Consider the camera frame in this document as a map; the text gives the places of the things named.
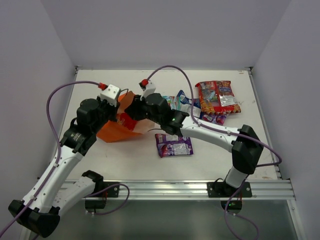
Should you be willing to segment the orange paper bag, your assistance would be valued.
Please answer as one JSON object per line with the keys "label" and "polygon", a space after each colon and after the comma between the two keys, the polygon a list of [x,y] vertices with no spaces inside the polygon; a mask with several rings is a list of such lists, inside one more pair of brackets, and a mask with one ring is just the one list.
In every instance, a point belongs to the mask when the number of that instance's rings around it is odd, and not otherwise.
{"label": "orange paper bag", "polygon": [[[132,91],[128,93],[123,93],[119,96],[118,100],[120,107],[117,111],[117,114],[125,113],[125,109],[132,103],[135,94]],[[120,142],[124,140],[129,140],[136,138],[147,133],[151,130],[155,124],[148,120],[143,119],[137,121],[137,124],[133,131],[128,130],[127,128],[118,124],[116,114],[116,121],[108,121],[96,134],[96,136],[106,143]]]}

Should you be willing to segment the blue snack packet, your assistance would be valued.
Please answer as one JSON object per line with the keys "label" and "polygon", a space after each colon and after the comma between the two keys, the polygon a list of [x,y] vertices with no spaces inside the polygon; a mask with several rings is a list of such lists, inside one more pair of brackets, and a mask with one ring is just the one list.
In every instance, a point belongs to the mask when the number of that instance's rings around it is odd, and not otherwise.
{"label": "blue snack packet", "polygon": [[193,104],[193,116],[195,118],[201,119],[201,104],[198,98],[194,98],[193,100],[191,98],[188,98],[183,90],[180,90],[177,94],[180,101],[180,111],[186,112],[189,115],[191,115],[191,108]]}

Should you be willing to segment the teal snack packet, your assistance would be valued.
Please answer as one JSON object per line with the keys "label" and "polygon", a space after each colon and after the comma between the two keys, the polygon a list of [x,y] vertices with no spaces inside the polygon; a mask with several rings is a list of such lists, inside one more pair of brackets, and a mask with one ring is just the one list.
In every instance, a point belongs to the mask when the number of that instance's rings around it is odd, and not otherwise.
{"label": "teal snack packet", "polygon": [[173,109],[173,110],[180,110],[181,109],[180,98],[178,96],[163,95],[162,97],[167,101],[167,103],[171,109]]}

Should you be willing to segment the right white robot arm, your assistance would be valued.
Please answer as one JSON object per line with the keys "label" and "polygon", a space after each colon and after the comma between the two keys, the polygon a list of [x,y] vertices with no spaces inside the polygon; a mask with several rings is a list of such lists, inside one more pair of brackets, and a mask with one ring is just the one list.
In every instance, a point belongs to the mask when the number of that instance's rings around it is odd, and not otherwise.
{"label": "right white robot arm", "polygon": [[158,124],[169,135],[202,140],[230,152],[232,167],[222,185],[227,196],[235,196],[241,190],[243,181],[255,172],[264,149],[250,126],[234,128],[204,124],[187,112],[172,109],[159,93],[146,98],[135,96],[124,111],[135,121],[148,119]]}

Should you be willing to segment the large purple snack packet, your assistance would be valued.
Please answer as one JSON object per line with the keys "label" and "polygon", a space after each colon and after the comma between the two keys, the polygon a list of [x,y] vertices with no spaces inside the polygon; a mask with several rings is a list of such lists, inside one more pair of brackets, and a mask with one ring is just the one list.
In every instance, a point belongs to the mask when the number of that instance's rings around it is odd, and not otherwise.
{"label": "large purple snack packet", "polygon": [[161,158],[191,156],[194,154],[191,139],[177,135],[156,133],[156,148]]}

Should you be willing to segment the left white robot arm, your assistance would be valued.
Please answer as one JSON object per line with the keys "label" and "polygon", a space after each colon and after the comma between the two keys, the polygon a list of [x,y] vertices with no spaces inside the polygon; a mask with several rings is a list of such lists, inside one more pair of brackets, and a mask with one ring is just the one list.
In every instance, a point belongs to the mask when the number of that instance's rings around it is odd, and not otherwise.
{"label": "left white robot arm", "polygon": [[36,235],[47,238],[57,228],[62,215],[86,196],[103,193],[103,177],[86,171],[69,188],[61,187],[73,168],[97,140],[98,131],[115,121],[117,100],[97,97],[85,99],[76,111],[76,118],[58,143],[57,152],[35,186],[21,200],[13,200],[8,210],[14,221]]}

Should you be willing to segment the small purple snack packet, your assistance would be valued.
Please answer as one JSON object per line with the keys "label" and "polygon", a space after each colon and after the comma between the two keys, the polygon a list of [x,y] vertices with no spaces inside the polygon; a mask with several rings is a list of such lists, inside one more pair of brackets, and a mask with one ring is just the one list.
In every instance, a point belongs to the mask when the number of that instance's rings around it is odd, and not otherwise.
{"label": "small purple snack packet", "polygon": [[200,119],[209,123],[213,123],[216,125],[223,126],[225,123],[225,120],[227,118],[227,115],[224,114],[206,114],[205,112],[201,112]]}

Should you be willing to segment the small red snack packet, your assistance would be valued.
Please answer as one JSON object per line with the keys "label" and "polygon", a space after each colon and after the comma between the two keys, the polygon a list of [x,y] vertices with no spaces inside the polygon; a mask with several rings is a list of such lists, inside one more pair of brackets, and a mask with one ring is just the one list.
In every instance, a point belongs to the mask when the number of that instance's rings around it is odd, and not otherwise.
{"label": "small red snack packet", "polygon": [[129,131],[133,131],[137,124],[137,121],[132,119],[125,112],[117,114],[117,122],[124,128],[128,129]]}

